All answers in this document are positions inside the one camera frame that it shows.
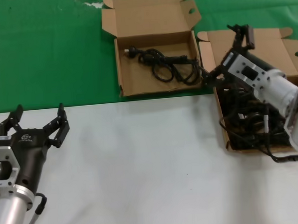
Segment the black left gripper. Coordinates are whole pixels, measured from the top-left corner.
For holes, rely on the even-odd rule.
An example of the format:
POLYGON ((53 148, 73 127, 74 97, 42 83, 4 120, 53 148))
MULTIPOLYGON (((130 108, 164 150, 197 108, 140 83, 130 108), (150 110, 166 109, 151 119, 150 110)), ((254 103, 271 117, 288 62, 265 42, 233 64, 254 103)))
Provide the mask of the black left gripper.
POLYGON ((63 103, 59 104, 57 117, 48 122, 42 129, 23 129, 19 125, 23 114, 23 106, 9 113, 6 120, 0 123, 0 136, 7 136, 10 129, 16 133, 11 139, 0 140, 0 146, 10 146, 20 165, 16 185, 28 188, 33 194, 37 193, 42 169, 46 161, 47 151, 51 146, 60 148, 70 126, 63 103))

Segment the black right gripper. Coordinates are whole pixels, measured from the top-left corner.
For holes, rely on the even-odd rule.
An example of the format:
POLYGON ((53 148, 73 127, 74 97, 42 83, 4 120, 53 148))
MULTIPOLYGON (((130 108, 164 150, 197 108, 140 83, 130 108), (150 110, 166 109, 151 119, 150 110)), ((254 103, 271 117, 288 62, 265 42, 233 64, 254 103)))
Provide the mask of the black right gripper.
MULTIPOLYGON (((274 69, 269 63, 257 58, 251 54, 249 50, 255 49, 254 29, 249 25, 233 26, 227 25, 227 28, 235 33, 232 48, 229 53, 232 53, 230 63, 231 74, 251 74, 274 69)), ((219 87, 225 84, 226 67, 218 65, 214 70, 208 72, 200 67, 202 76, 202 87, 219 87)))

